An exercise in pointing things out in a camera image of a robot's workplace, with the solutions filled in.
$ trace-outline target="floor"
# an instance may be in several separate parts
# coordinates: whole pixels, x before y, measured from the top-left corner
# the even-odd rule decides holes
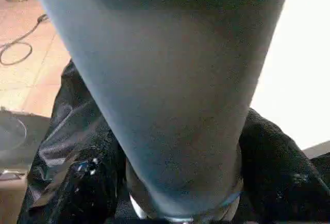
[[[28,32],[43,13],[38,0],[0,0],[0,45]],[[16,65],[0,65],[0,108],[50,117],[60,75],[70,55],[51,22],[42,23],[23,41],[33,47],[29,58]],[[27,52],[28,47],[15,45],[3,54],[3,62],[13,63]],[[25,181],[8,187],[0,184],[0,224],[16,223],[25,189]]]

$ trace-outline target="black garbage bag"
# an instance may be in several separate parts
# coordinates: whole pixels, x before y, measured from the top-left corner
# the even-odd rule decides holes
[[[291,138],[253,109],[240,146],[244,192],[234,223],[330,219],[328,156],[315,161],[320,174]],[[70,62],[27,177],[18,223],[125,223],[137,218],[121,187],[124,168],[116,137]]]
[[[329,157],[310,161],[277,125],[253,109],[240,147],[244,189],[263,221],[330,220],[330,171],[324,169],[330,168]]]
[[[61,80],[18,223],[103,223],[116,210],[121,148],[72,62]]]

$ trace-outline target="black cable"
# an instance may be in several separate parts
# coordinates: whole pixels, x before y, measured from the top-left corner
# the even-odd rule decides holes
[[[31,53],[33,51],[33,48],[29,43],[21,42],[21,40],[28,37],[31,33],[33,33],[37,29],[37,27],[40,25],[40,23],[46,22],[47,20],[48,20],[47,14],[43,14],[43,15],[39,16],[38,19],[37,19],[36,25],[29,32],[27,32],[26,34],[18,37],[17,39],[13,40],[12,42],[0,45],[0,64],[2,64],[4,66],[10,66],[10,65],[15,65],[15,64],[21,63],[25,59],[27,59],[31,55]],[[27,45],[28,47],[30,47],[30,51],[23,58],[19,59],[16,62],[13,62],[13,63],[3,62],[2,56],[3,56],[4,52],[6,50],[8,50],[10,47],[12,47],[13,45],[15,45],[15,44]]]

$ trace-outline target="black plastic bag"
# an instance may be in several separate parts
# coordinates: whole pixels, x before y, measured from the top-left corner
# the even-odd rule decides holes
[[[103,223],[116,211],[123,166],[116,138],[70,62],[18,223]]]

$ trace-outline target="terracotta floor tile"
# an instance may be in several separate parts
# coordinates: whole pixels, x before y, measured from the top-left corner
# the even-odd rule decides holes
[[[25,61],[16,65],[0,65],[0,90],[32,86],[52,39],[51,35],[26,38],[24,41],[33,47],[32,54]],[[13,63],[28,51],[29,47],[17,44],[3,54],[3,62]]]
[[[10,111],[21,111],[30,88],[0,90],[0,108]]]
[[[70,58],[60,37],[56,35],[42,63],[35,85],[61,84],[60,76]]]
[[[36,115],[50,117],[54,99],[58,93],[59,85],[44,85],[33,87],[24,104],[23,111]]]
[[[13,40],[27,33],[35,26],[37,18],[45,13],[37,0],[14,3],[7,10],[7,15],[1,23],[0,40]],[[54,26],[48,21],[41,23],[30,37],[54,34]]]

